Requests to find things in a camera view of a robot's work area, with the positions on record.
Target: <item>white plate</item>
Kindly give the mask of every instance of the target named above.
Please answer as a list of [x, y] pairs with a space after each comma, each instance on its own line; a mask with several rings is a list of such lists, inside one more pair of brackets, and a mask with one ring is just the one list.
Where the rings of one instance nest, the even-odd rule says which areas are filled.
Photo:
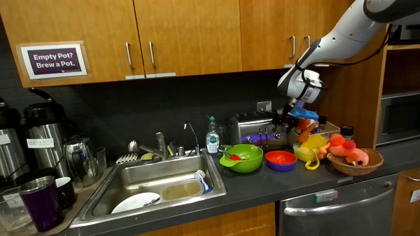
[[160, 197], [159, 194], [152, 193], [152, 192], [139, 193], [139, 194], [133, 195], [125, 199], [124, 201], [120, 202], [120, 204], [118, 204], [114, 208], [114, 210], [112, 210], [111, 214], [143, 207], [146, 203], [151, 202], [159, 197]]

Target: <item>dark countertop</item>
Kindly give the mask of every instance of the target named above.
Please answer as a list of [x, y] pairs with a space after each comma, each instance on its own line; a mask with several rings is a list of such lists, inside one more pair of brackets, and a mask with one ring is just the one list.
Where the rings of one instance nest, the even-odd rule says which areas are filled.
[[227, 190], [224, 196], [147, 212], [138, 216], [138, 224], [126, 228], [118, 227], [118, 221], [123, 220], [118, 219], [110, 221], [105, 227], [98, 228], [93, 225], [82, 227], [83, 230], [68, 229], [62, 233], [80, 233], [81, 236], [116, 233], [137, 235], [420, 167], [420, 139], [378, 147], [377, 150], [384, 157], [383, 165], [369, 175], [354, 178], [338, 172], [331, 164], [322, 162], [317, 170], [306, 170], [301, 161], [298, 161], [294, 170], [286, 173], [267, 168], [264, 160], [260, 168], [253, 173], [238, 174], [221, 166], [218, 158], [215, 158]]

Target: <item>purple tumbler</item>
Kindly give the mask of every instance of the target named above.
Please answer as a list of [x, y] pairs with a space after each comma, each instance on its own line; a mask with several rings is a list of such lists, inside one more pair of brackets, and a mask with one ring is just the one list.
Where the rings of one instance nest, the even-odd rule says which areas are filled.
[[38, 232], [48, 231], [63, 221], [53, 176], [37, 178], [22, 185], [19, 194]]

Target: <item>kitchen sink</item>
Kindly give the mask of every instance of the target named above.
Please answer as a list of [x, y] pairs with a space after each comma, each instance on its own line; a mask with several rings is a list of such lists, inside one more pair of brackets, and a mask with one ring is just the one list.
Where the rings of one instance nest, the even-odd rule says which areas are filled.
[[[168, 202], [111, 214], [124, 199], [143, 192], [160, 194], [167, 186], [194, 178], [197, 170], [205, 172], [204, 181], [211, 192], [195, 197], [187, 197]], [[119, 219], [160, 210], [167, 207], [188, 204], [225, 195], [226, 189], [213, 158], [203, 151], [200, 155], [179, 157], [173, 160], [142, 165], [141, 160], [116, 164], [108, 177], [82, 207], [70, 228], [88, 226], [109, 220]]]

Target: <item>black backsplash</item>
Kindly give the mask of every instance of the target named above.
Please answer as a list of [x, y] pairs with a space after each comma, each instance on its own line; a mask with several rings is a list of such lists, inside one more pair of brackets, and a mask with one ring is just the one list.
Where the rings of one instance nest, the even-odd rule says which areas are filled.
[[[206, 114], [219, 124], [235, 113], [257, 109], [256, 102], [271, 100], [273, 109], [283, 107], [276, 85], [286, 70], [186, 76], [150, 80], [85, 84], [71, 87], [47, 87], [63, 105], [67, 116], [75, 120], [83, 136], [91, 137], [98, 147], [106, 147], [108, 160], [127, 151], [127, 143], [137, 139], [156, 147], [156, 132], [168, 141], [185, 147], [194, 146], [190, 121], [200, 146], [207, 131]], [[23, 109], [43, 102], [22, 88], [3, 25], [0, 25], [0, 97], [11, 107]]]

